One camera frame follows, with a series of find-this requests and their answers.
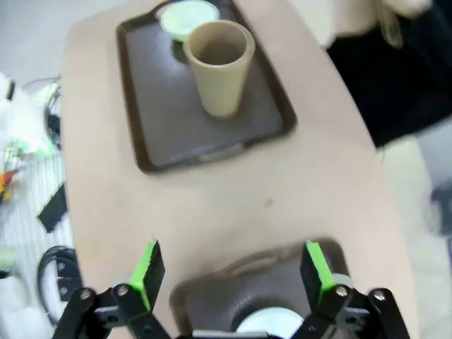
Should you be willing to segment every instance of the white floor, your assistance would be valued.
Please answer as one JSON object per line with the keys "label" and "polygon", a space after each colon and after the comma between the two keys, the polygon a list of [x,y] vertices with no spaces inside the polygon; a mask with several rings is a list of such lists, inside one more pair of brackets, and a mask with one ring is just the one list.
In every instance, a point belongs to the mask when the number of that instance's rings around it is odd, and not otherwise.
{"label": "white floor", "polygon": [[[19,85],[59,74],[68,29],[75,22],[122,2],[125,0],[0,0],[0,71]],[[436,184],[452,173],[452,155],[447,152],[452,146],[450,131],[452,125],[422,136],[424,156],[413,137],[380,152],[404,220],[422,339],[452,338],[451,269],[445,241],[432,231],[437,220],[429,205],[432,181]]]}
{"label": "white floor", "polygon": [[390,190],[403,219],[411,258],[422,339],[452,337],[452,275],[439,219],[430,204],[432,182],[417,139],[408,136],[380,149]]}

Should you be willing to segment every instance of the green object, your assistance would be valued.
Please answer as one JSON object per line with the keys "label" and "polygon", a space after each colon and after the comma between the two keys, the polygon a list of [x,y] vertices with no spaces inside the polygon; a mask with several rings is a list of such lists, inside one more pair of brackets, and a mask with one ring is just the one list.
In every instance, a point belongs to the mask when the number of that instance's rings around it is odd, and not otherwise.
{"label": "green object", "polygon": [[144,287],[144,277],[146,275],[146,272],[148,271],[149,264],[153,259],[154,248],[158,247],[158,245],[156,246],[156,244],[157,242],[148,243],[146,250],[141,256],[140,261],[138,262],[138,265],[136,266],[135,271],[133,272],[132,277],[129,281],[130,286],[132,286],[134,290],[141,293],[143,302],[146,306],[146,309],[148,310],[150,310],[150,305]]}
{"label": "green object", "polygon": [[8,246],[0,246],[0,270],[9,271],[14,267],[17,253],[13,248]]}
{"label": "green object", "polygon": [[319,295],[320,302],[325,292],[329,291],[335,285],[333,274],[328,267],[328,263],[326,262],[325,256],[323,255],[319,243],[307,242],[306,247],[317,270],[317,273],[319,274],[319,279],[321,282]]}

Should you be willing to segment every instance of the brown tray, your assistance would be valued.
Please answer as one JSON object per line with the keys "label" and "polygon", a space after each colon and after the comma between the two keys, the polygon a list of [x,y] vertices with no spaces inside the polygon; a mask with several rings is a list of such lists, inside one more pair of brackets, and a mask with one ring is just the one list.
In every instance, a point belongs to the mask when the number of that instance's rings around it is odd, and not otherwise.
{"label": "brown tray", "polygon": [[[201,106],[182,44],[157,19],[166,1],[117,28],[119,63],[138,167],[146,173],[236,155],[291,131],[297,116],[257,36],[239,113],[227,120]],[[232,0],[211,0],[220,18],[250,28]]]}
{"label": "brown tray", "polygon": [[[319,244],[331,271],[348,275],[340,245],[330,239]],[[265,307],[285,307],[306,317],[311,309],[300,275],[303,246],[255,254],[176,286],[169,302],[179,331],[235,331],[249,314]]]}

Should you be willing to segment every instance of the tray rim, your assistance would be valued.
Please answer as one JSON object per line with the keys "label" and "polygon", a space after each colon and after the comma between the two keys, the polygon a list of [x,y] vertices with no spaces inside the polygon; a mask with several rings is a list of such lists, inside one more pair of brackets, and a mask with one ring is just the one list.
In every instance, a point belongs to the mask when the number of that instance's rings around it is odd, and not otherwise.
{"label": "tray rim", "polygon": [[213,161],[218,161],[219,159],[216,158],[215,154],[219,154],[221,152],[226,152],[227,156],[224,158],[229,158],[231,155],[238,155],[237,152],[235,152],[236,154],[228,154],[228,152],[231,149],[237,149],[237,146],[241,146],[242,151],[240,153],[243,153],[245,150],[250,149],[254,145],[259,145],[261,143],[265,143],[276,138],[288,136],[290,132],[295,130],[295,128],[297,127],[298,124],[297,114],[292,106],[292,103],[287,92],[285,91],[284,85],[282,84],[282,81],[278,73],[276,72],[273,64],[268,58],[268,55],[266,54],[264,48],[262,48],[262,44],[260,43],[257,34],[248,24],[242,12],[238,9],[236,3],[233,0],[227,1],[228,4],[225,6],[227,6],[228,9],[233,12],[233,15],[237,22],[246,27],[251,32],[256,41],[256,52],[254,58],[258,60],[258,64],[261,67],[267,69],[267,71],[264,71],[263,74],[264,77],[266,78],[272,96],[274,98],[279,97],[279,100],[277,100],[276,98],[274,100],[278,108],[278,113],[280,114],[280,116],[282,116],[282,128],[277,133],[272,133],[256,138],[250,138],[242,141],[241,143],[232,143],[231,145],[227,145],[226,147],[221,147],[219,149],[214,148],[208,153],[192,156],[188,159],[175,160],[173,162],[168,162],[165,165],[156,165],[152,163],[144,141],[145,131],[143,130],[143,126],[141,124],[140,113],[138,111],[138,103],[136,100],[133,79],[130,71],[130,60],[126,43],[126,35],[128,32],[130,32],[131,30],[135,30],[138,27],[141,27],[146,24],[155,23],[155,21],[157,20],[155,14],[160,9],[175,2],[178,2],[178,0],[166,0],[158,4],[149,12],[146,12],[144,14],[135,16],[133,18],[121,22],[120,24],[118,24],[115,32],[117,41],[117,52],[119,57],[119,72],[121,76],[121,86],[123,88],[123,98],[126,105],[126,115],[129,125],[129,133],[131,137],[131,142],[133,144],[132,145],[133,155],[135,157],[135,161],[138,168],[144,174],[157,174],[165,172],[170,169],[194,165],[203,165],[208,162],[212,162],[212,161],[200,161],[200,158],[203,156],[205,157],[212,155],[214,158]]}

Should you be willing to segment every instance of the white object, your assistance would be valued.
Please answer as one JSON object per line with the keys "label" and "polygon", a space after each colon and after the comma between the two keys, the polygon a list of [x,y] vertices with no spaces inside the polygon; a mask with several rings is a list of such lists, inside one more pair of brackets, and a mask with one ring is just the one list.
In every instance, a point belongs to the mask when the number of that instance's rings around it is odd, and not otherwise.
{"label": "white object", "polygon": [[303,318],[295,312],[282,307],[260,309],[245,318],[236,332],[259,332],[290,339],[303,323]]}
{"label": "white object", "polygon": [[11,311],[26,308],[30,298],[25,283],[18,277],[10,275],[0,279],[0,305]]}
{"label": "white object", "polygon": [[199,25],[219,18],[220,12],[210,2],[186,0],[169,6],[160,19],[160,26],[174,40],[183,42]]}

